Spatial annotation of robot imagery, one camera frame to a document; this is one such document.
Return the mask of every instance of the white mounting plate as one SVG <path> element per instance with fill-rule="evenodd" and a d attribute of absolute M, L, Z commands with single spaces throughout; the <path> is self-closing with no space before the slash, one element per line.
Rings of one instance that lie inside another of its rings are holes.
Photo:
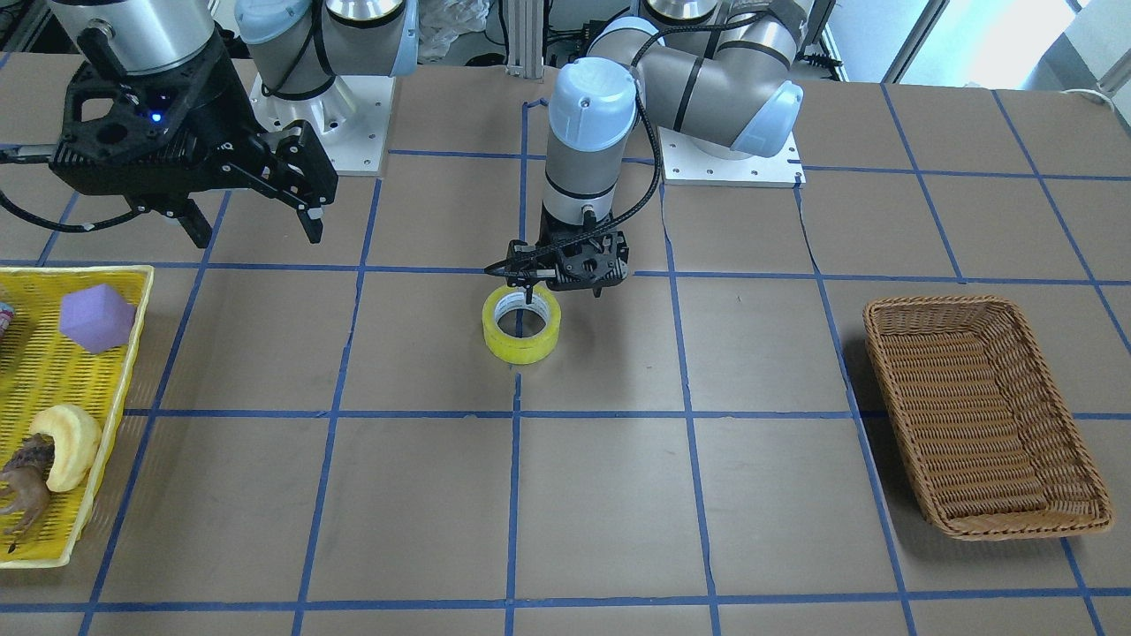
<path fill-rule="evenodd" d="M 687 135 L 659 129 L 664 154 L 664 182 L 672 186 L 737 186 L 748 188 L 793 188 L 805 171 L 793 132 L 782 152 L 772 157 L 726 160 L 710 155 Z"/>
<path fill-rule="evenodd" d="M 385 76 L 342 76 L 357 98 L 357 113 L 334 130 L 319 134 L 334 169 L 344 177 L 380 177 L 385 164 L 389 120 L 392 117 L 392 94 L 396 79 Z M 251 110 L 259 124 L 267 130 L 278 130 L 275 113 L 264 98 L 262 79 L 256 76 L 251 87 Z M 286 126 L 287 121 L 280 122 Z"/>

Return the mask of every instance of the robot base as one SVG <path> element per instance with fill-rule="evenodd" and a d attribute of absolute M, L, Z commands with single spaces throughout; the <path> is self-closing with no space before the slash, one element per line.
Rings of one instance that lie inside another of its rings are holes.
<path fill-rule="evenodd" d="M 666 128 L 659 129 L 659 139 L 664 182 L 672 186 L 793 188 L 797 179 L 805 184 L 805 171 L 792 132 L 782 152 L 772 157 L 732 153 Z"/>
<path fill-rule="evenodd" d="M 295 119 L 309 121 L 338 174 L 380 177 L 395 86 L 392 77 L 340 76 L 318 97 L 287 102 L 265 97 L 262 78 L 256 76 L 251 109 L 267 130 L 279 130 Z"/>

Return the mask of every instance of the brown wicker basket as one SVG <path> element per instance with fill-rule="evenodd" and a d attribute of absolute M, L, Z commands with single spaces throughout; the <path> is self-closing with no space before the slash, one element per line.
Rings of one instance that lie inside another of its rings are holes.
<path fill-rule="evenodd" d="M 915 497 L 955 539 L 1103 532 L 1112 502 L 1009 300 L 887 298 L 864 310 L 867 351 Z"/>

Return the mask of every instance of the brown toy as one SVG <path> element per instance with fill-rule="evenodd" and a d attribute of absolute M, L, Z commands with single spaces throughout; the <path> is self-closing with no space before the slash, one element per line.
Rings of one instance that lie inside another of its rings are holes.
<path fill-rule="evenodd" d="M 0 497 L 16 493 L 11 504 L 0 508 L 0 515 L 20 510 L 24 513 L 16 525 L 5 528 L 5 534 L 24 532 L 46 512 L 51 491 L 48 490 L 43 473 L 54 455 L 55 447 L 48 438 L 33 435 L 24 440 L 24 445 L 0 469 L 0 481 L 8 482 L 8 485 L 0 488 Z"/>

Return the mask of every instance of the plastic basket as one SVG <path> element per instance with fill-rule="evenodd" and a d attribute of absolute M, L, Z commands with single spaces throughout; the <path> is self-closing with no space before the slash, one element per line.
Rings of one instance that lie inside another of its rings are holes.
<path fill-rule="evenodd" d="M 45 519 L 32 526 L 12 552 L 8 552 L 11 538 L 0 535 L 0 568 L 59 567 L 70 560 L 114 447 L 153 273 L 149 266 L 0 267 L 0 300 L 16 308 L 16 318 L 0 338 L 0 464 L 19 447 L 32 418 L 44 409 L 75 404 L 102 423 L 102 441 L 86 481 L 69 492 L 53 492 Z M 102 283 L 114 287 L 137 312 L 129 344 L 92 355 L 59 333 L 59 307 L 63 295 Z M 20 514 L 0 517 L 0 526 L 15 524 Z"/>
<path fill-rule="evenodd" d="M 1103 532 L 1112 504 L 1033 330 L 1009 300 L 888 298 L 867 351 L 926 519 L 955 539 Z"/>

